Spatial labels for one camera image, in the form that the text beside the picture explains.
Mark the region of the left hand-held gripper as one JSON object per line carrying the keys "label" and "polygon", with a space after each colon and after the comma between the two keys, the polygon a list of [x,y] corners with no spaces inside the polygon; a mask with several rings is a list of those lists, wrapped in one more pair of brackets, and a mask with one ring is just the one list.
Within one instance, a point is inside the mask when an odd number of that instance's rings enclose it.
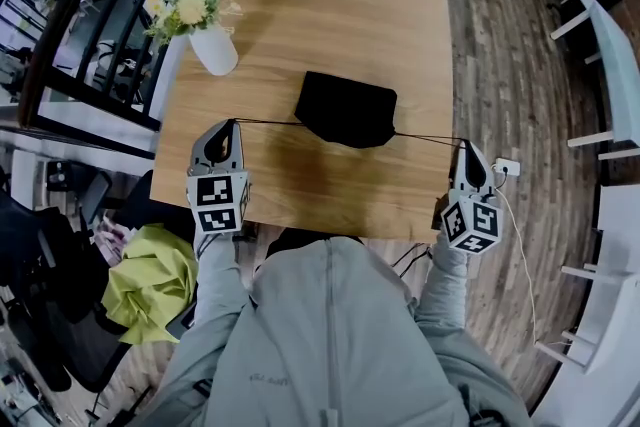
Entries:
{"label": "left hand-held gripper", "polygon": [[227,234],[241,230],[249,202],[249,173],[244,168],[240,124],[221,121],[194,143],[190,169],[219,168],[220,172],[187,177],[187,199],[196,228],[204,234]]}

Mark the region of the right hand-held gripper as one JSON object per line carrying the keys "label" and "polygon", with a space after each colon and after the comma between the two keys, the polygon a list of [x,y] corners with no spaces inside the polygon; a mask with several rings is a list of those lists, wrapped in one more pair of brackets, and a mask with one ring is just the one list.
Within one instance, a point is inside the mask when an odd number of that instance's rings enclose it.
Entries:
{"label": "right hand-held gripper", "polygon": [[453,151],[446,199],[440,220],[451,249],[483,254],[502,240],[503,210],[496,203],[494,172],[468,140]]}

